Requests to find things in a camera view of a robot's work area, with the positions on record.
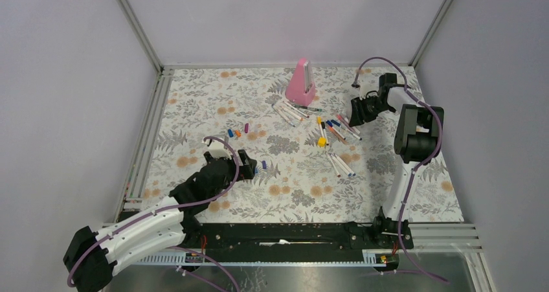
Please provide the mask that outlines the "purple capped white marker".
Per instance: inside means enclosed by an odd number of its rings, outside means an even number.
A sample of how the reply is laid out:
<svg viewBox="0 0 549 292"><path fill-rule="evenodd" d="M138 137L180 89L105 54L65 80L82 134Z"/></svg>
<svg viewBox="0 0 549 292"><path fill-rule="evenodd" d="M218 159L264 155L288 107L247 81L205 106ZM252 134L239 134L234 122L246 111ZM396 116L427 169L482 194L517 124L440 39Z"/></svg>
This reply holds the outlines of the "purple capped white marker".
<svg viewBox="0 0 549 292"><path fill-rule="evenodd" d="M356 173L338 155L334 155L334 157L342 164L348 174L351 176L356 176Z"/></svg>

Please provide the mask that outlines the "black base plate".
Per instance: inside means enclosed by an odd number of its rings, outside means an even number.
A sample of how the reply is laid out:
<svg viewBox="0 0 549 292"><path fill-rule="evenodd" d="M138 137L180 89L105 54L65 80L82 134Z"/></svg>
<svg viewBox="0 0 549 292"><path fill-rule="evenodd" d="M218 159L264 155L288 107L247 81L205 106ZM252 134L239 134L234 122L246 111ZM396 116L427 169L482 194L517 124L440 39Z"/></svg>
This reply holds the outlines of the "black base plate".
<svg viewBox="0 0 549 292"><path fill-rule="evenodd" d="M218 262L361 262L363 251L412 249L404 223L204 223L179 245Z"/></svg>

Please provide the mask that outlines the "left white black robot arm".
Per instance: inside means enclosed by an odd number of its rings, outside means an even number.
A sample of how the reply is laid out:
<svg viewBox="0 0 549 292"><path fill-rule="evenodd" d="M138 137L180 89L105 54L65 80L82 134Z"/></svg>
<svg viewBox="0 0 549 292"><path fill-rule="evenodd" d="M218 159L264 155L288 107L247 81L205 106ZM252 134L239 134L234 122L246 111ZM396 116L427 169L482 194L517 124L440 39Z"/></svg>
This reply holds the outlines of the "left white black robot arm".
<svg viewBox="0 0 549 292"><path fill-rule="evenodd" d="M234 150L227 138L204 137L205 165L175 186L167 196L137 214L98 230L84 226L63 256L67 285L78 291L100 291L127 266L179 244L197 245L196 215L238 182L251 180L258 162L245 150Z"/></svg>

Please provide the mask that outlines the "yellow cube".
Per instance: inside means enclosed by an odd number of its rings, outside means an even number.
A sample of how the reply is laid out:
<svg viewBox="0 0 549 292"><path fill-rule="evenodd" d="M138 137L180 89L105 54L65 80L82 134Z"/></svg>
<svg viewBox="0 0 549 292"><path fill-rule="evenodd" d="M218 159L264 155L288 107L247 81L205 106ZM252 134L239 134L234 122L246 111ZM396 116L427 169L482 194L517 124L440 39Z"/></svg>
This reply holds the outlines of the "yellow cube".
<svg viewBox="0 0 549 292"><path fill-rule="evenodd" d="M317 145L321 148L326 147L326 145L327 145L326 138L324 138L324 137L319 138L318 141L317 141Z"/></svg>

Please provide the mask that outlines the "dark blue capped marker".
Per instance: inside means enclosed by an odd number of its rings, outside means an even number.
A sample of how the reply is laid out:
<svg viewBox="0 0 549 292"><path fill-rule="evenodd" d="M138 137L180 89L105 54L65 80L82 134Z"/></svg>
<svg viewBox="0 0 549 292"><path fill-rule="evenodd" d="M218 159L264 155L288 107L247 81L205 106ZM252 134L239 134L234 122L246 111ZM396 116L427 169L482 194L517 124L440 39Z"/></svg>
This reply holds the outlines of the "dark blue capped marker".
<svg viewBox="0 0 549 292"><path fill-rule="evenodd" d="M354 133L350 128L347 128L345 125L342 125L337 120L330 120L332 124L338 126L339 128L342 128L345 132L349 133L353 137L355 137L358 140L362 140L362 137L358 136L358 134Z"/></svg>

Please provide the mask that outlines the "blue capped white marker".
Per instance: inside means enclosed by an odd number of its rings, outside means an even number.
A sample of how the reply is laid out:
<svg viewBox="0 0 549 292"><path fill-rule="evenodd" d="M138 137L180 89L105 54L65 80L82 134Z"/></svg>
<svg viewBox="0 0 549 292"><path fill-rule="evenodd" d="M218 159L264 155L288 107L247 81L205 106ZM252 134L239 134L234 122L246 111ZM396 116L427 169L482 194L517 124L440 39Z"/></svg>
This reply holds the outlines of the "blue capped white marker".
<svg viewBox="0 0 549 292"><path fill-rule="evenodd" d="M281 116L285 122L287 122L290 126L295 127L295 125L291 122L288 116L286 116L280 109L278 109L274 104L271 105L272 109L278 113L279 116Z"/></svg>

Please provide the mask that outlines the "magenta capped white marker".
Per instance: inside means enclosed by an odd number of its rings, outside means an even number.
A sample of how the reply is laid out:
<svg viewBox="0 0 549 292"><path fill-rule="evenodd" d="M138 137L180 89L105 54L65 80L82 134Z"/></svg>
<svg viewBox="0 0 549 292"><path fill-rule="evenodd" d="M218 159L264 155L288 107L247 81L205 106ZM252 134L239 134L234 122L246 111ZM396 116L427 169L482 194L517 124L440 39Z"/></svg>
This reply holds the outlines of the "magenta capped white marker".
<svg viewBox="0 0 549 292"><path fill-rule="evenodd" d="M301 117L309 118L309 115L305 114L303 111L299 110L298 108L296 108L295 106L293 106L293 105L290 104L289 102L284 101L284 103L285 103L288 107L290 107L291 109L293 109L294 111L296 111Z"/></svg>

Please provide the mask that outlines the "red brown capped marker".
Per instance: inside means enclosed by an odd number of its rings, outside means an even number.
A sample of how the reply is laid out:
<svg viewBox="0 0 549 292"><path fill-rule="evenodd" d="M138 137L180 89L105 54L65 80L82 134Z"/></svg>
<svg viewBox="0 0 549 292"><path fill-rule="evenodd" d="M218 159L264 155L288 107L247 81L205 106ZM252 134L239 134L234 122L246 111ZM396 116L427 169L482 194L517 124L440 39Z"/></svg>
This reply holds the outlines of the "red brown capped marker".
<svg viewBox="0 0 549 292"><path fill-rule="evenodd" d="M330 153L326 153L326 156L327 156L329 162L331 163L332 168L334 169L334 171L335 171L335 173L336 173L336 176L337 176L338 178L340 178L340 177L341 177L341 173L339 172L339 169L336 167L336 164L335 164L335 162L334 162L332 156L330 155Z"/></svg>

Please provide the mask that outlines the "dark green marker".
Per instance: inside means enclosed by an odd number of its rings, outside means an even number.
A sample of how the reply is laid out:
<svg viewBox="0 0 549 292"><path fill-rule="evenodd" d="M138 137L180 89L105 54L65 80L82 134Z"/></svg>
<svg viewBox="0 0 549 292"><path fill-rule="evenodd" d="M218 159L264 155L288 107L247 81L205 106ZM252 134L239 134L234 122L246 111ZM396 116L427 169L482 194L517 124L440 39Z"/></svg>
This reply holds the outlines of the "dark green marker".
<svg viewBox="0 0 549 292"><path fill-rule="evenodd" d="M306 110L308 110L308 111L314 111L314 112L321 112L321 111L323 111L323 109L321 109L321 108L316 108L316 107L301 106L301 105L297 105L297 104L295 104L294 106L297 107L298 109L306 109Z"/></svg>

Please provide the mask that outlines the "orange brown marker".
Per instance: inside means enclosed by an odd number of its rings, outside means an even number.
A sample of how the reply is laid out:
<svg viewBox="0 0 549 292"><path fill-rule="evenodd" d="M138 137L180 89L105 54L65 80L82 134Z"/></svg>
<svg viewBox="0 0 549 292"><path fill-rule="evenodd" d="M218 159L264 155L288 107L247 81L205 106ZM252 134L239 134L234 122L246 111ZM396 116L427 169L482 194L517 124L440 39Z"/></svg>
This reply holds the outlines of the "orange brown marker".
<svg viewBox="0 0 549 292"><path fill-rule="evenodd" d="M328 129L335 135L335 137L342 142L345 145L348 145L348 142L346 139L333 127L333 124L331 121L327 120L326 125L328 126Z"/></svg>

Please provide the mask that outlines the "pink translucent marker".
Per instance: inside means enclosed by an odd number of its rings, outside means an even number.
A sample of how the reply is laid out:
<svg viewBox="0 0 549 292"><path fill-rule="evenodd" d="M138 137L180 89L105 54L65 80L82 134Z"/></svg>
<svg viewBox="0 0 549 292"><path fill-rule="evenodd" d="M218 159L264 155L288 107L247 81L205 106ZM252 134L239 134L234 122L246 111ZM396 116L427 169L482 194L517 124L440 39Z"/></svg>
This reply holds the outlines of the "pink translucent marker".
<svg viewBox="0 0 549 292"><path fill-rule="evenodd" d="M344 115L337 115L337 118L346 126L346 128L354 134L360 135L360 132L351 127L349 120Z"/></svg>

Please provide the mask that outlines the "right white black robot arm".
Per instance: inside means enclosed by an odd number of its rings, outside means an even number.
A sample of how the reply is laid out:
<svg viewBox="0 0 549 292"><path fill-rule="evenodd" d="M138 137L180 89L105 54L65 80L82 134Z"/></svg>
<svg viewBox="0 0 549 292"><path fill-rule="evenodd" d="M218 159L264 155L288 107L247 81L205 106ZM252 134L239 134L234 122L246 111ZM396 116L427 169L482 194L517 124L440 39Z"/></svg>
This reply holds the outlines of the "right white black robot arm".
<svg viewBox="0 0 549 292"><path fill-rule="evenodd" d="M399 164L387 200L367 228L370 240L378 247L387 248L411 237L407 203L414 190L415 178L440 152L444 110L427 106L413 97L398 83L394 73L379 77L377 91L352 99L351 110L351 127L372 122L385 111L399 113L394 137Z"/></svg>

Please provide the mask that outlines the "pink metronome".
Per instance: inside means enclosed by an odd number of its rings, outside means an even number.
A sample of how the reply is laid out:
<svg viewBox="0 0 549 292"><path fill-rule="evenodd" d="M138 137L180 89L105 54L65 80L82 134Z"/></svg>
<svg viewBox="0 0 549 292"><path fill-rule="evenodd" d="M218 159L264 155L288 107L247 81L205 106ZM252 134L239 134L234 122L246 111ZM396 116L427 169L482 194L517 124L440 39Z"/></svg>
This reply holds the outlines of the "pink metronome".
<svg viewBox="0 0 549 292"><path fill-rule="evenodd" d="M299 106L308 107L316 95L316 85L313 81L310 61L301 58L287 85L286 98Z"/></svg>

